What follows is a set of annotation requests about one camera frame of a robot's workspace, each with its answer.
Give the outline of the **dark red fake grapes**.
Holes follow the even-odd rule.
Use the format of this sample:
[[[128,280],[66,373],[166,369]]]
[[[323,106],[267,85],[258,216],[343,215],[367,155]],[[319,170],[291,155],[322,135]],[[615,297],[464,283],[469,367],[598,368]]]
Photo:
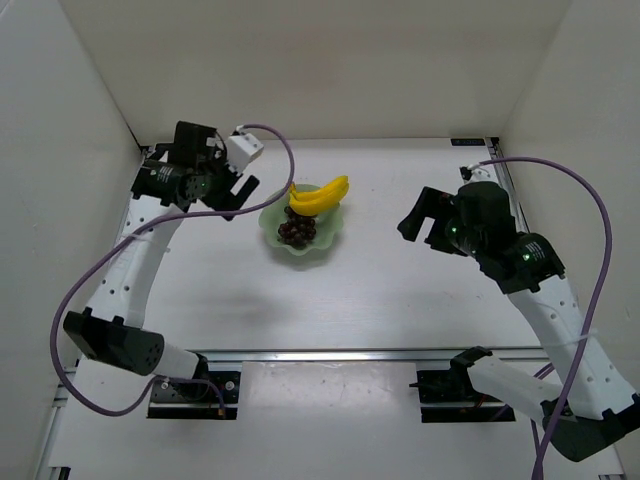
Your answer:
[[[277,230],[279,241],[296,249],[309,245],[317,233],[316,217],[300,215],[291,207],[285,207],[284,213],[286,221]]]

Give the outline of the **yellow fake banana bunch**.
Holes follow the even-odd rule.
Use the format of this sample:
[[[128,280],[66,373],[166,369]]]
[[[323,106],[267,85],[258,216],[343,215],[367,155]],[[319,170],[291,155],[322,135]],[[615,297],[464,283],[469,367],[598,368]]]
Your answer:
[[[347,176],[339,176],[322,188],[301,191],[290,187],[288,206],[298,215],[313,217],[337,206],[349,191]]]

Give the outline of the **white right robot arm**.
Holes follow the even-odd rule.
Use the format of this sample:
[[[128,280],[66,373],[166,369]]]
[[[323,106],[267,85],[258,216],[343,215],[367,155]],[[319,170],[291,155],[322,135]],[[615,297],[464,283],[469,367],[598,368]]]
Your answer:
[[[638,392],[599,341],[583,333],[564,265],[542,235],[517,229],[504,189],[491,181],[467,183],[456,194],[425,187],[397,229],[415,241],[425,219],[433,222],[426,244],[478,263],[531,326],[561,380],[536,379],[474,347],[450,362],[454,388],[495,397],[526,414],[573,462],[638,429]]]

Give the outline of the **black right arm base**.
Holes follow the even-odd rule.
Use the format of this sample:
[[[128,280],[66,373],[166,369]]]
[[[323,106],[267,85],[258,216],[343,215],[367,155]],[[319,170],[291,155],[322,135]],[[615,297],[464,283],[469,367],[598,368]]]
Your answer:
[[[409,385],[418,392],[423,424],[508,423],[514,410],[501,400],[468,390],[449,370],[418,370]]]

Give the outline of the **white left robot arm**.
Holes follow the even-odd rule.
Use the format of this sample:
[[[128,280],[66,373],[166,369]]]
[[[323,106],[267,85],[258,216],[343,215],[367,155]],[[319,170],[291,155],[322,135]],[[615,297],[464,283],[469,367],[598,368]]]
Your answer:
[[[223,140],[212,127],[180,121],[173,142],[157,145],[143,161],[122,230],[131,241],[110,261],[84,310],[68,312],[63,322],[88,359],[141,376],[200,377],[199,355],[144,330],[148,297],[181,224],[179,213],[202,201],[231,220],[259,181],[251,176],[237,193],[231,190],[263,149],[249,132],[236,130]]]

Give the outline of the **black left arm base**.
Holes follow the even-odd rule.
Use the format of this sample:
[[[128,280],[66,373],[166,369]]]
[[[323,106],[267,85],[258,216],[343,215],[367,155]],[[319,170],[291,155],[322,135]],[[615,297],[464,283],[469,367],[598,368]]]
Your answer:
[[[151,389],[147,417],[158,420],[236,420],[241,389],[240,368],[209,366],[207,379],[221,394],[223,407],[216,391],[209,385],[160,380]]]

